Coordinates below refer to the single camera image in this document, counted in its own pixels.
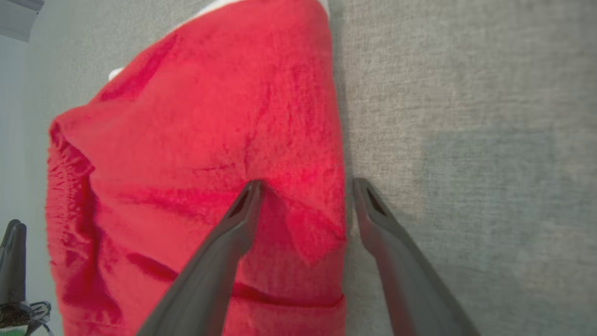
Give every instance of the green object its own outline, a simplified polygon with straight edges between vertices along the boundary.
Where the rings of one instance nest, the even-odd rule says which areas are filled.
[[[0,329],[0,336],[24,336],[27,333],[27,326],[14,326]]]

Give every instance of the red towel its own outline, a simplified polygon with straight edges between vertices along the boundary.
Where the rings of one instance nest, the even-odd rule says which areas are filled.
[[[245,0],[56,118],[47,231],[66,335],[134,335],[251,179],[267,189],[224,334],[344,334],[331,61],[316,0]]]

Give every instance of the black object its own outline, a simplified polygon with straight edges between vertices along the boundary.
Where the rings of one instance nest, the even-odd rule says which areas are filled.
[[[262,181],[246,184],[137,336],[221,334],[236,266],[253,243],[262,188]]]
[[[478,335],[456,299],[366,180],[354,180],[363,245],[375,257],[395,335]]]
[[[251,181],[137,336],[222,332],[238,261],[251,247],[263,183]],[[361,240],[375,257],[395,335],[478,335],[416,244],[365,179],[354,181]]]
[[[50,321],[46,301],[28,304],[25,296],[27,226],[18,219],[8,223],[0,245],[0,331],[22,328],[30,335]]]

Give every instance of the white fabric edge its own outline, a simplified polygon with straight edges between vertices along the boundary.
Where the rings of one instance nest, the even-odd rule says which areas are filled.
[[[205,6],[202,10],[200,10],[199,12],[197,12],[197,14],[195,14],[191,18],[189,18],[186,21],[183,21],[182,23],[178,24],[176,27],[174,27],[174,29],[177,29],[178,27],[184,25],[185,23],[189,23],[192,20],[197,19],[200,16],[206,15],[209,12],[215,11],[215,10],[217,10],[219,8],[224,7],[224,6],[227,6],[227,5],[230,5],[230,4],[234,4],[236,2],[241,2],[241,1],[244,1],[244,0],[215,0],[214,2],[212,2],[209,5]],[[326,13],[326,15],[329,18],[330,17],[330,5],[328,3],[328,0],[317,0],[317,1],[324,8],[325,13]],[[110,71],[110,74],[108,75],[108,81],[113,80],[116,76],[118,76],[118,74],[120,74],[122,72],[122,70],[124,70],[124,67],[118,68],[118,69],[114,69],[114,70]]]

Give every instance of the gray carpet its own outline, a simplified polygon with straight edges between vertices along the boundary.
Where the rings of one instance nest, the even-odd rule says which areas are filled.
[[[51,119],[205,3],[46,1],[24,120],[39,223]],[[597,3],[330,0],[330,10],[347,175],[377,187],[483,334],[596,335]],[[389,335],[352,211],[348,235],[347,334]],[[30,271],[28,289],[51,288],[47,274]]]

